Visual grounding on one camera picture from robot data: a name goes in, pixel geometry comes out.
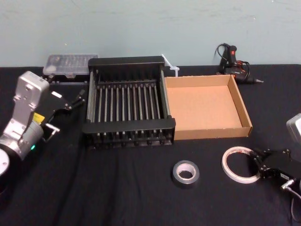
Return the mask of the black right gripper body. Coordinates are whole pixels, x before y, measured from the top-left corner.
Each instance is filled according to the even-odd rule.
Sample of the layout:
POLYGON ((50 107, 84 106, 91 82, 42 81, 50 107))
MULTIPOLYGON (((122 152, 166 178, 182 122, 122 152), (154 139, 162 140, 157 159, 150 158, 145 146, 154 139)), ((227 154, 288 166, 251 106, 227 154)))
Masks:
POLYGON ((301 162, 291 157, 290 149, 271 150, 268 157, 258 157, 263 162, 263 178, 282 177, 286 180, 301 179, 301 162))

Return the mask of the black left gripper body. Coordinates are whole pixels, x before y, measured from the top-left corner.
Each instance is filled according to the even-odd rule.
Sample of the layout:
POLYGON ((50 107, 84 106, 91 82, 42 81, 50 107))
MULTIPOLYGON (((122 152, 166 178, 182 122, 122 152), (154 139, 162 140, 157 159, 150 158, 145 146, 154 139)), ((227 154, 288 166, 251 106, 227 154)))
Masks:
POLYGON ((59 93, 50 91, 39 103, 33 114, 33 121, 39 125, 50 123, 60 113, 71 110, 71 104, 59 93))

